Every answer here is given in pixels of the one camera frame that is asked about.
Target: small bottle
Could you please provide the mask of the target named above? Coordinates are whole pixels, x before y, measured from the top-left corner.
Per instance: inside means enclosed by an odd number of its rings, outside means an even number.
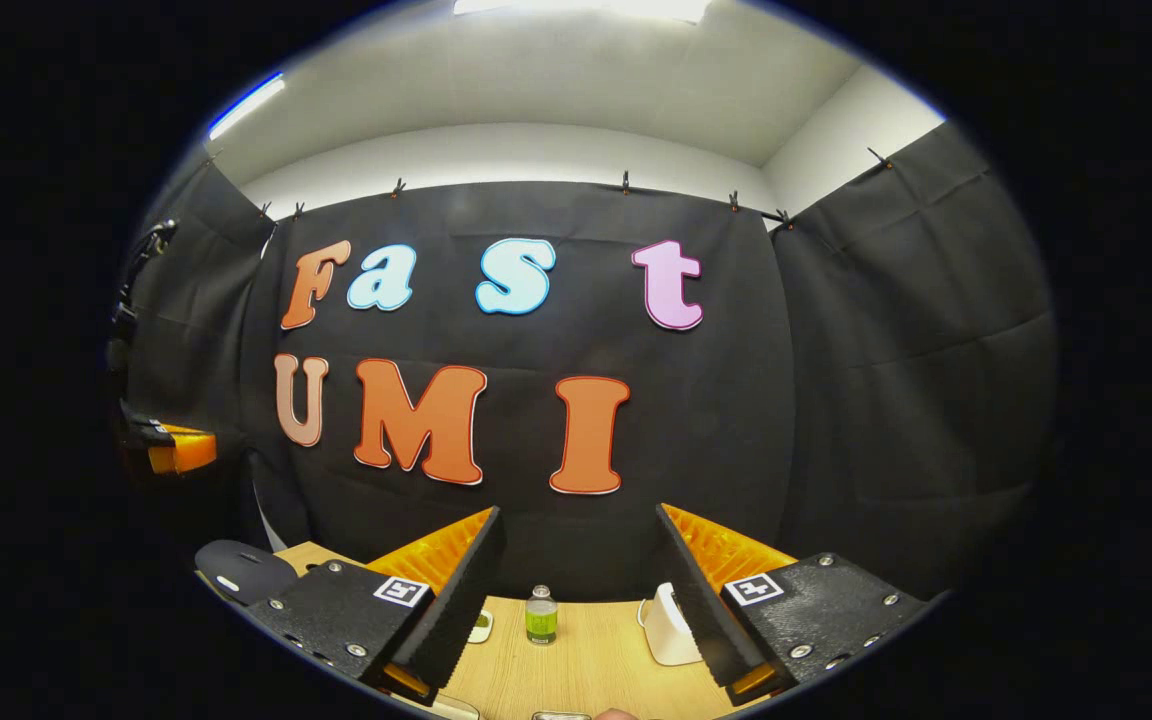
[[[526,638],[536,644],[550,644],[558,637],[558,602],[545,585],[532,588],[526,600]]]

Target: light blue letter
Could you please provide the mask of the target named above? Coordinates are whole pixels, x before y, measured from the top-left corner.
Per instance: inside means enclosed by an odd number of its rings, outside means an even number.
[[[550,295],[550,275],[558,256],[544,240],[509,237],[483,252],[483,274],[473,296],[484,313],[526,314]]]
[[[366,272],[349,283],[346,301],[357,310],[366,310],[372,305],[385,311],[397,310],[412,296],[407,282],[410,281],[415,266],[416,251],[410,247],[381,247],[362,260],[362,268]]]

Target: table surface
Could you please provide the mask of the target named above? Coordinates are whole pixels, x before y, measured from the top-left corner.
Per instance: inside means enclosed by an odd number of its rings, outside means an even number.
[[[310,541],[276,555],[301,575],[306,564],[332,559],[362,566]],[[596,717],[608,707],[643,720],[708,720],[736,710],[704,662],[669,667],[653,659],[637,623],[636,601],[558,598],[558,641],[548,646],[526,638],[524,605],[511,598],[486,598],[483,607],[492,612],[492,634],[483,643],[465,645],[440,697],[470,703],[484,720],[530,720],[538,710]],[[650,607],[647,600],[644,617]]]

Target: black mouse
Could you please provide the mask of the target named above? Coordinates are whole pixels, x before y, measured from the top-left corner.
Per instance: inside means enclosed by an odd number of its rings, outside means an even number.
[[[296,569],[282,558],[241,541],[210,541],[194,562],[215,589],[243,605],[268,600],[296,582]]]

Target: ceiling light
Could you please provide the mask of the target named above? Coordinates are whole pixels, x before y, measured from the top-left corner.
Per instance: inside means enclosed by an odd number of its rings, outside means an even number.
[[[649,18],[674,18],[699,23],[708,0],[456,0],[452,12],[457,15],[494,10],[497,8],[526,8],[529,10],[575,10],[607,8]]]
[[[234,123],[238,120],[247,118],[247,113],[251,113],[252,109],[260,108],[260,106],[268,100],[274,94],[278,94],[279,90],[283,90],[283,74],[275,74],[274,77],[268,78],[260,84],[256,90],[248,92],[242,100],[234,104],[233,108],[229,108],[227,113],[220,116],[215,121],[214,126],[211,126],[211,132],[207,132],[207,138],[210,141],[215,141],[220,137],[220,132],[227,131],[227,129],[233,128]]]

